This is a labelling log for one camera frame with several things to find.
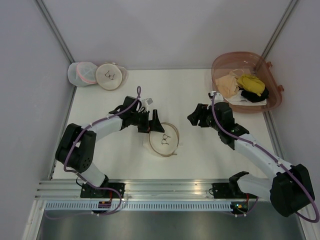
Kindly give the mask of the yellow bra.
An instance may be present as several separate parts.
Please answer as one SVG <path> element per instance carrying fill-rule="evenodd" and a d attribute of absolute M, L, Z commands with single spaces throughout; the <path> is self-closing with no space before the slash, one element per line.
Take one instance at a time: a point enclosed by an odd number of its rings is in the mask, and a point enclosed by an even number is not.
<path fill-rule="evenodd" d="M 240 88 L 260 95 L 266 88 L 265 84 L 256 76 L 243 74 L 237 79 Z"/>

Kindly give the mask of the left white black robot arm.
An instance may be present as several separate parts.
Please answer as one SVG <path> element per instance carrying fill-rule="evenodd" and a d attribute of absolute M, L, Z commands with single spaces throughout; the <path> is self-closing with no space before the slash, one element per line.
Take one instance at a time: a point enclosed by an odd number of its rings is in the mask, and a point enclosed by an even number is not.
<path fill-rule="evenodd" d="M 63 164 L 64 170 L 75 173 L 84 180 L 82 191 L 116 192 L 109 186 L 108 177 L 93 163 L 97 141 L 119 132 L 129 126 L 136 126 L 139 133 L 164 133 L 165 130 L 158 117 L 158 111 L 150 111 L 137 98 L 126 96 L 123 104 L 110 111 L 104 118 L 81 126 L 69 124 L 55 152 L 55 159 Z"/>

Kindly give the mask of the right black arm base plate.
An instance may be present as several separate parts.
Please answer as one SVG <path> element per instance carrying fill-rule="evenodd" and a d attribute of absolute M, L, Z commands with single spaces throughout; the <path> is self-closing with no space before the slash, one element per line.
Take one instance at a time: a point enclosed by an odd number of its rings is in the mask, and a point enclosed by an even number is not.
<path fill-rule="evenodd" d="M 256 199 L 257 196 L 244 193 L 240 190 L 237 181 L 240 177 L 248 175 L 246 171 L 241 171 L 228 179 L 228 182 L 214 182 L 212 183 L 212 193 L 215 199 Z"/>

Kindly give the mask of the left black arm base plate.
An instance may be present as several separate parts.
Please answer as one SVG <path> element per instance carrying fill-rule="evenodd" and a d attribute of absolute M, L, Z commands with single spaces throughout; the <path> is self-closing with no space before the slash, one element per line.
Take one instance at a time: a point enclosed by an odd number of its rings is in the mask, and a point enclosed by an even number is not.
<path fill-rule="evenodd" d="M 125 183 L 109 182 L 107 188 L 113 189 L 97 189 L 83 184 L 80 192 L 82 199 L 120 199 L 124 197 Z"/>

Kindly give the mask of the beige round mesh laundry bag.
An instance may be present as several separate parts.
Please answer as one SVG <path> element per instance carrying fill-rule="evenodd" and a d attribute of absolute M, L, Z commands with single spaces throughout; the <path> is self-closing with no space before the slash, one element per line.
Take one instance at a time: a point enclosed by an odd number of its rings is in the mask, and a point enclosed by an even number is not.
<path fill-rule="evenodd" d="M 162 122 L 161 125 L 164 132 L 151 131 L 148 133 L 143 138 L 143 147 L 157 157 L 176 156 L 180 144 L 179 130 L 169 122 Z"/>

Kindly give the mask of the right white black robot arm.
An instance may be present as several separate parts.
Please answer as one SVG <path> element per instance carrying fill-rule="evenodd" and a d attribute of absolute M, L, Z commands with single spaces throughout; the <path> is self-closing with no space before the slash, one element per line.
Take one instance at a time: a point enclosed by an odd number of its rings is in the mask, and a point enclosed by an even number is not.
<path fill-rule="evenodd" d="M 199 103 L 187 119 L 193 126 L 215 129 L 222 143 L 248 158 L 266 175 L 266 178 L 259 178 L 241 171 L 231 176 L 229 188 L 234 195 L 250 194 L 267 200 L 283 217 L 312 205 L 314 221 L 319 221 L 308 169 L 302 164 L 293 165 L 259 145 L 246 128 L 235 122 L 226 102 Z"/>

